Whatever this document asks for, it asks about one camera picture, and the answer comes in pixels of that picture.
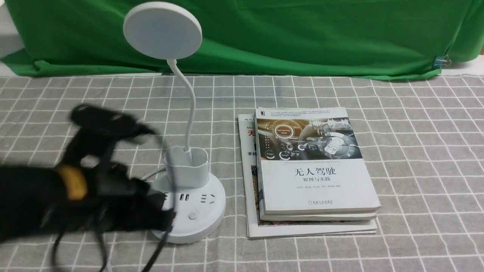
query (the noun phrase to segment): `gray plaid tablecloth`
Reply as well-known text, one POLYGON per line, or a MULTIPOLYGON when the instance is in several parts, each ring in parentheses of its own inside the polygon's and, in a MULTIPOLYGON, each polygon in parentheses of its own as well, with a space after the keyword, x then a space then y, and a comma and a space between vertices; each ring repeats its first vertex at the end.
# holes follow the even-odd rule
MULTIPOLYGON (((206 148, 227 194, 220 227, 190 245, 168 244, 152 271, 484 271, 484 79, 438 76, 382 82, 345 77, 197 76, 192 145, 206 148), (347 108, 382 203, 376 235, 246 237, 236 117, 262 107, 347 108)), ((171 76, 0 78, 0 158, 53 165, 76 132, 67 120, 81 102, 123 109, 182 145, 189 100, 171 76)), ((158 166, 153 142, 121 144, 116 159, 142 176, 158 166)), ((0 246, 0 272, 47 271, 54 238, 0 246)), ((139 271, 157 239, 106 234, 115 272, 139 271)), ((91 234, 60 246, 68 271, 97 271, 91 234)))

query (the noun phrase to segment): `power button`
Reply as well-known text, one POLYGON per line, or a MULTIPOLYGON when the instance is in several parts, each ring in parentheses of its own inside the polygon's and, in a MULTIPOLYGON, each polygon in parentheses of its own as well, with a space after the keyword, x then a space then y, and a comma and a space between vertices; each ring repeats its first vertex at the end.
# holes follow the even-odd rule
POLYGON ((190 218, 190 220, 195 220, 197 217, 198 214, 196 212, 192 212, 188 215, 188 218, 190 218))

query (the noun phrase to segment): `green cloth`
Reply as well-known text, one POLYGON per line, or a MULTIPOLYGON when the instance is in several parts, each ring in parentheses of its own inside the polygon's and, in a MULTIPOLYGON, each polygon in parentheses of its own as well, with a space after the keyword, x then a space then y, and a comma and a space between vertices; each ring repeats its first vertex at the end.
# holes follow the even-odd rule
MULTIPOLYGON (((484 0, 173 0, 200 21, 186 73, 424 79, 437 56, 474 59, 484 0)), ((146 0, 6 0, 25 49, 2 59, 22 76, 167 72, 132 49, 124 16, 146 0)))

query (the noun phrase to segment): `binder clip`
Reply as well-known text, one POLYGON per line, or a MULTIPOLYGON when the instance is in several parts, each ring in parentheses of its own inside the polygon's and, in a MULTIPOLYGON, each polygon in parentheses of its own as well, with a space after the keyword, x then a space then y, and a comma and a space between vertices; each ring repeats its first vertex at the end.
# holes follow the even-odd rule
POLYGON ((438 56, 434 60, 434 65, 432 66, 432 69, 439 69, 442 68, 442 66, 449 66, 451 64, 452 61, 449 59, 449 55, 438 56))

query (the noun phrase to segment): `power strip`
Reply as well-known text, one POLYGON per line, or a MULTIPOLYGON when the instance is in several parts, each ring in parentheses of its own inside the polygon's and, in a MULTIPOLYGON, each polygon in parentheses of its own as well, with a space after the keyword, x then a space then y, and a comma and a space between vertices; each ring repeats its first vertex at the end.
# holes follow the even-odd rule
MULTIPOLYGON (((225 189, 216 176, 209 173, 208 183, 200 188, 179 188, 176 195, 170 191, 168 175, 158 177, 151 188, 164 192, 163 210, 171 209, 172 197, 178 201, 173 230, 168 236, 170 243, 194 243, 204 239, 220 225, 225 214, 225 189)), ((163 232, 153 230, 161 238, 163 232)))

